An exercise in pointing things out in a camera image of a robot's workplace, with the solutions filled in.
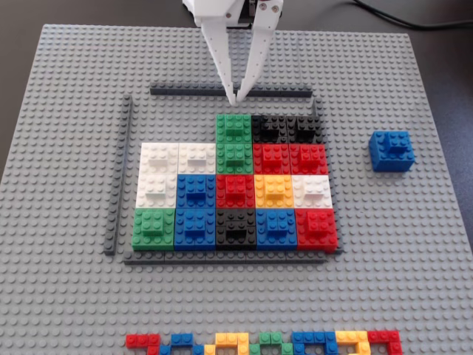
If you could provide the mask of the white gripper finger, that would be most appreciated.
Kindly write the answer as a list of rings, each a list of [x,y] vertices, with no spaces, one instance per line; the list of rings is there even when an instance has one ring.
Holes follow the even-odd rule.
[[[262,73],[274,31],[279,22],[283,2],[258,2],[253,21],[253,37],[245,77],[236,100],[243,101]]]
[[[214,60],[217,72],[230,105],[236,104],[234,85],[231,74],[231,60],[228,51],[227,24],[235,24],[234,14],[223,16],[206,16],[201,18],[201,30]]]

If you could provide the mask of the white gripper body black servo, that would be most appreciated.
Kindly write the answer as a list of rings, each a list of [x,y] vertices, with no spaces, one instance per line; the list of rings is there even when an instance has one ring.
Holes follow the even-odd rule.
[[[277,25],[283,1],[195,0],[190,1],[194,22],[222,21],[226,27],[247,27],[254,21]]]

